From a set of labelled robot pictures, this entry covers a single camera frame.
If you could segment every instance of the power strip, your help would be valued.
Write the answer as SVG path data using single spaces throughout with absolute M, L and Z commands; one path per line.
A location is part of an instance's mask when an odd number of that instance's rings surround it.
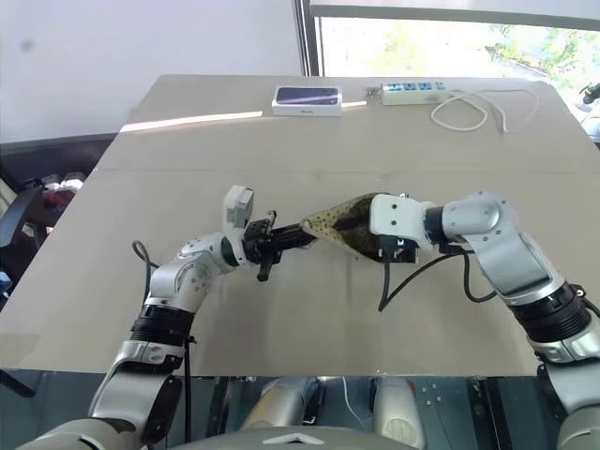
M 379 98 L 384 106 L 443 103 L 453 97 L 443 82 L 388 82 L 382 84 Z

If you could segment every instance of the beige tabletop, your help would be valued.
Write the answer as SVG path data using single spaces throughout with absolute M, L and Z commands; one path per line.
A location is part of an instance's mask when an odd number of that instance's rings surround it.
M 539 110 L 525 126 L 528 95 L 495 97 L 509 128 L 519 129 L 509 134 L 492 114 L 482 128 L 458 133 L 431 123 L 431 106 L 383 107 L 375 99 L 341 117 L 270 113 L 278 84 L 336 84 L 353 102 L 377 82 L 161 77 L 129 120 L 156 127 L 117 136 L 0 314 L 0 367 L 105 371 L 142 303 L 143 264 L 131 241 L 165 263 L 190 237 L 220 231 L 233 184 L 254 188 L 255 218 L 276 209 L 280 226 L 370 191 L 442 204 L 490 189 L 513 202 L 522 228 L 570 281 L 600 297 L 600 158 L 553 88 L 446 80 L 457 89 L 532 90 Z M 251 112 L 262 116 L 157 123 Z M 456 125 L 478 118 L 460 104 L 442 117 Z M 420 261 L 435 256 L 423 252 Z M 393 284 L 414 267 L 394 266 Z M 536 361 L 511 313 L 498 299 L 469 303 L 461 271 L 452 260 L 431 269 L 378 313 L 381 266 L 326 242 L 285 253 L 267 283 L 237 270 L 218 280 L 196 317 L 193 372 L 533 374 Z M 480 274 L 472 278 L 474 292 L 489 290 Z

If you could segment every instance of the white cable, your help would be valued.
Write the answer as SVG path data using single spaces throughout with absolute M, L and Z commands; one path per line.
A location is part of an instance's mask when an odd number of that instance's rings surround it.
M 350 401 L 348 400 L 348 384 L 346 384 L 346 377 L 341 377 L 341 382 L 344 384 L 344 400 L 346 400 L 346 406 L 348 407 L 348 411 L 350 411 L 352 413 L 354 418 L 360 424 L 360 427 L 364 431 L 367 431 L 367 427 L 365 427 L 365 424 L 363 423 L 363 421 L 360 420 L 360 417 L 358 417 L 358 414 L 356 412 L 354 412 L 353 407 L 350 406 Z
M 488 120 L 488 116 L 489 116 L 488 111 L 486 109 L 480 107 L 479 105 L 472 103 L 471 101 L 466 99 L 467 97 L 481 98 L 486 103 L 489 103 L 493 108 L 495 108 L 498 111 L 498 113 L 500 113 L 500 117 L 502 118 L 502 132 L 503 133 L 510 132 L 508 130 L 508 126 L 506 125 L 506 112 L 498 104 L 496 104 L 489 98 L 484 97 L 482 95 L 483 93 L 485 93 L 485 92 L 525 92 L 525 93 L 529 94 L 530 97 L 533 98 L 533 108 L 532 108 L 531 112 L 529 114 L 527 114 L 527 116 L 523 119 L 522 125 L 527 124 L 537 114 L 537 110 L 539 108 L 539 103 L 540 103 L 539 98 L 537 97 L 537 95 L 534 92 L 530 91 L 529 89 L 522 89 L 522 88 L 521 89 L 480 89 L 478 91 L 466 92 L 466 93 L 463 93 L 460 95 L 455 95 L 455 92 L 462 92 L 462 91 L 451 92 L 453 97 L 450 97 L 446 101 L 440 103 L 438 106 L 436 106 L 433 109 L 433 111 L 429 115 L 429 117 L 431 118 L 431 121 L 434 124 L 436 124 L 442 128 L 450 129 L 452 131 L 473 131 L 473 130 L 478 129 L 481 126 L 483 126 L 486 123 L 486 121 Z M 475 124 L 471 127 L 455 127 L 453 125 L 446 124 L 445 122 L 441 121 L 440 119 L 438 119 L 435 116 L 435 114 L 441 108 L 446 106 L 448 103 L 452 103 L 453 101 L 458 101 L 458 100 L 461 100 L 461 101 L 473 106 L 477 111 L 479 111 L 482 114 L 482 119 L 477 124 Z

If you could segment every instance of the floor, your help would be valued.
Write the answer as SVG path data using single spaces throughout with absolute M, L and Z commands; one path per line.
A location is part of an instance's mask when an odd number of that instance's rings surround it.
M 59 424 L 85 417 L 88 405 L 102 376 L 99 374 L 18 370 L 13 376 L 37 391 L 32 398 L 19 397 L 0 386 L 0 449 L 12 449 L 36 438 Z M 239 429 L 263 385 L 271 379 L 232 381 L 227 431 Z M 533 378 L 496 379 L 513 450 L 553 448 L 558 423 L 550 416 Z M 348 378 L 349 401 L 367 428 L 372 426 L 368 407 L 370 380 Z M 485 413 L 470 402 L 468 390 L 473 380 L 444 377 L 414 377 L 416 400 L 427 434 L 429 450 L 487 450 L 494 446 L 488 438 L 488 425 L 478 417 Z M 218 380 L 192 380 L 192 438 L 205 436 L 214 388 Z M 166 442 L 165 449 L 183 443 L 183 401 Z M 360 429 L 344 403 L 340 379 L 326 382 L 326 397 L 317 425 Z

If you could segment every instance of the window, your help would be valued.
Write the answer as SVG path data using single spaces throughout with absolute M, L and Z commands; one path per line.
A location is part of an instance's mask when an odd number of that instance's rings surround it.
M 326 76 L 516 77 L 551 83 L 582 120 L 600 82 L 600 32 L 544 26 L 322 17 Z

